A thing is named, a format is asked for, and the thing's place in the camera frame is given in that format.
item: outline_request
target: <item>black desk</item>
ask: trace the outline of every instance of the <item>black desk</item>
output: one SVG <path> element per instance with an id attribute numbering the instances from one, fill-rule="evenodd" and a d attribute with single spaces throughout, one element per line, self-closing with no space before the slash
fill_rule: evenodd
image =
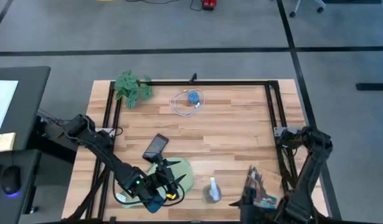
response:
<path id="1" fill-rule="evenodd" d="M 0 68 L 0 80 L 18 80 L 0 133 L 16 133 L 14 149 L 26 149 L 49 77 L 49 67 Z"/>
<path id="2" fill-rule="evenodd" d="M 21 168 L 21 189 L 15 197 L 8 198 L 1 188 L 2 171 L 14 164 Z M 39 164 L 40 153 L 36 150 L 0 152 L 0 223 L 16 224 L 23 213 L 27 213 L 27 198 L 32 191 L 35 172 Z"/>

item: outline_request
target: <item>phone screen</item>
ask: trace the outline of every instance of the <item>phone screen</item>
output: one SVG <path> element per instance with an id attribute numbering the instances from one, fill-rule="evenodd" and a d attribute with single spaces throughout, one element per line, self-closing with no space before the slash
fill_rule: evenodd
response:
<path id="1" fill-rule="evenodd" d="M 167 143 L 167 139 L 163 139 L 159 136 L 156 136 L 151 142 L 151 144 L 148 146 L 147 150 L 144 152 L 143 157 L 145 159 L 152 158 L 157 153 L 161 153 Z"/>

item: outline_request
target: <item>wooden table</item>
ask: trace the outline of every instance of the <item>wooden table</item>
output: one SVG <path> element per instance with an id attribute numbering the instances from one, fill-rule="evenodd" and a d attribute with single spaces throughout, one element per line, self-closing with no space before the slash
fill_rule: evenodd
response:
<path id="1" fill-rule="evenodd" d="M 294 80 L 279 80 L 279 84 L 288 126 L 304 126 Z M 93 84 L 87 114 L 97 127 L 103 122 L 109 86 L 110 81 L 95 81 Z M 173 114 L 169 99 L 181 90 L 195 88 L 204 92 L 207 99 L 205 107 L 189 118 Z M 112 216 L 117 217 L 118 221 L 239 220 L 239 210 L 228 204 L 240 198 L 250 165 L 257 167 L 263 175 L 268 194 L 278 200 L 283 196 L 264 87 L 153 86 L 153 91 L 152 99 L 142 102 L 133 110 L 126 109 L 122 104 L 119 126 L 124 131 L 116 137 L 115 154 L 121 160 L 146 171 L 150 164 L 141 155 L 157 133 L 163 134 L 170 140 L 164 149 L 164 157 L 186 158 L 192 165 L 194 186 L 182 203 L 151 214 L 141 206 L 122 208 L 112 196 L 111 175 L 104 220 Z M 298 171 L 305 158 L 306 150 L 298 150 L 295 156 Z M 88 193 L 94 163 L 95 156 L 80 147 L 73 166 L 63 218 L 68 217 Z M 207 204 L 203 200 L 202 189 L 209 184 L 209 177 L 212 176 L 221 187 L 222 200 Z M 97 216 L 99 199 L 98 195 L 93 217 Z M 319 182 L 313 192 L 313 201 L 321 213 L 328 214 Z"/>

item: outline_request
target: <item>blue ball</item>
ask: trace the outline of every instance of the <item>blue ball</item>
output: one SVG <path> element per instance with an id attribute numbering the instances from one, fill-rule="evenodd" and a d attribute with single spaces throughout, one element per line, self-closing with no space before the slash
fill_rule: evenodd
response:
<path id="1" fill-rule="evenodd" d="M 199 102 L 199 95 L 195 91 L 189 93 L 187 99 L 190 103 L 196 105 Z"/>

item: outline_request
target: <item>white paper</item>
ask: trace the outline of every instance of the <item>white paper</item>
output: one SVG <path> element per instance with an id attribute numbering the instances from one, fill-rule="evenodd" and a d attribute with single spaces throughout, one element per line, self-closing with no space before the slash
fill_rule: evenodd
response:
<path id="1" fill-rule="evenodd" d="M 0 80 L 0 127 L 9 109 L 12 96 L 16 91 L 18 81 Z"/>

